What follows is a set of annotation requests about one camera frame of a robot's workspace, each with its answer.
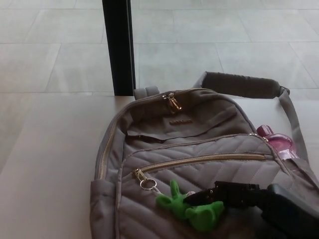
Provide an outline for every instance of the gray floor tile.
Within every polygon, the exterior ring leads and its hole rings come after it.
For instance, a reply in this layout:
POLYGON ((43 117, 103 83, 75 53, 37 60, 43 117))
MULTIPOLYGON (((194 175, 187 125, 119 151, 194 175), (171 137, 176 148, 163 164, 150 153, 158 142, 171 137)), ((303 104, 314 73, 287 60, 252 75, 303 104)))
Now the gray floor tile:
POLYGON ((316 9, 318 0, 261 0, 269 9, 316 9))
POLYGON ((178 42, 250 41, 235 11, 176 10, 173 14, 178 42))
POLYGON ((35 94, 0 94, 0 172, 22 130, 35 94))
POLYGON ((100 9, 102 7, 102 0, 77 0, 75 4, 75 8, 100 9))
POLYGON ((198 9, 201 0, 140 0, 140 9, 198 9))
POLYGON ((225 73, 277 80, 288 88, 316 88, 288 43, 219 43, 225 73))
POLYGON ((299 10, 299 12, 319 34, 319 10, 299 10))
POLYGON ((186 89, 204 71, 222 72, 214 44, 140 45, 140 87, 186 89))
POLYGON ((319 42, 294 42, 290 45, 319 86, 319 42))
POLYGON ((21 43, 39 10, 0 9, 0 43, 21 43))
POLYGON ((291 89, 290 98, 294 100, 319 101, 319 89, 291 89))
POLYGON ((317 41, 319 36, 297 10, 239 10, 252 41, 317 41))
POLYGON ((73 8, 76 0, 12 0, 10 8, 73 8))
POLYGON ((203 8, 212 9, 263 9, 260 0, 202 0, 203 8))
POLYGON ((104 26, 104 29, 103 29, 102 43, 108 43, 108 40, 106 38, 105 26, 104 26))
POLYGON ((94 92, 94 96, 114 96, 114 92, 94 92))
POLYGON ((63 44, 46 91, 113 91, 107 44, 63 44))
POLYGON ((0 0, 0 8, 7 8, 12 0, 0 0))
POLYGON ((170 10, 133 10, 132 25, 135 43, 176 42, 170 10))
POLYGON ((139 0, 131 0, 131 9, 139 9, 139 0))
POLYGON ((42 92, 60 44, 0 44, 0 92, 42 92))
POLYGON ((134 44, 134 67, 136 88, 140 85, 140 45, 134 44))
POLYGON ((41 92, 38 96, 92 96, 93 92, 41 92))
POLYGON ((40 11, 26 41, 100 43, 103 26, 101 9, 45 9, 40 11))

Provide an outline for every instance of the gray quilted backpack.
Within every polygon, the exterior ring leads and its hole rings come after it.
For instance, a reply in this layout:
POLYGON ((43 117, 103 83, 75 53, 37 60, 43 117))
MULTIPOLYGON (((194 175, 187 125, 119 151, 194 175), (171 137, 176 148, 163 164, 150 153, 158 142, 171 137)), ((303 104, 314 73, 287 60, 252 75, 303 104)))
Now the gray quilted backpack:
POLYGON ((206 72, 194 88, 159 93, 138 89, 136 101, 110 123, 101 142, 91 183, 93 239, 285 238, 261 217, 261 210, 230 208, 211 233, 156 205, 170 196, 170 180, 180 191, 213 188, 216 181, 271 184, 318 209, 319 182, 310 169, 289 90, 270 79, 206 72), (292 127, 299 158, 281 160, 232 99, 279 98, 292 127))

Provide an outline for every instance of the green rubber figure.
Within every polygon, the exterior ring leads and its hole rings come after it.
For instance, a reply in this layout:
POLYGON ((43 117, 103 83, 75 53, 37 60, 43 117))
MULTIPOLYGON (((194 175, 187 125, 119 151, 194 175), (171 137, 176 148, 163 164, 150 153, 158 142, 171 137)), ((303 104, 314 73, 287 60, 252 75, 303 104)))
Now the green rubber figure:
POLYGON ((156 203, 160 207, 171 211, 178 219, 183 221, 188 220, 198 232, 209 232, 217 226, 218 220, 224 211, 223 202, 192 207, 184 203, 183 200, 194 192, 181 194, 175 180, 170 181, 170 193, 172 197, 163 194, 158 195, 156 203))

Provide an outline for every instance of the padded shoulder strap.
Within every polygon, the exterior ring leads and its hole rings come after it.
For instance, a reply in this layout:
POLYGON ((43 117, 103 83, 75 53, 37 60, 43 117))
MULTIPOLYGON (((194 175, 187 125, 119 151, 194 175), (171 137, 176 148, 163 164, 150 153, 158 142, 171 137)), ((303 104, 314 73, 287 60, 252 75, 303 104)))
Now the padded shoulder strap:
POLYGON ((153 96, 159 94, 159 90, 156 86, 149 86, 146 88, 139 88, 134 90, 135 100, 139 100, 148 96, 153 96))
POLYGON ((293 140, 297 146, 297 154, 300 158, 303 158, 307 162, 309 161, 298 116, 289 97, 290 91, 280 86, 277 81, 265 78, 205 72, 195 83, 194 87, 211 89, 221 94, 254 99, 273 99, 278 97, 290 122, 293 140))

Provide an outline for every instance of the beige table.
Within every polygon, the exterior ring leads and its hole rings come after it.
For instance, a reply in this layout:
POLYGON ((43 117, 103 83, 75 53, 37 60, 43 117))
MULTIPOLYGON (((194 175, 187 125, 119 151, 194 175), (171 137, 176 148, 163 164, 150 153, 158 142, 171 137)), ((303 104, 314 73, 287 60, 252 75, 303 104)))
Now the beige table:
MULTIPOLYGON (((132 97, 40 96, 0 174, 1 239, 89 239, 90 181, 100 140, 132 97)), ((290 134, 277 100, 236 100, 255 126, 290 134)), ((317 101, 295 102, 319 176, 317 101)))

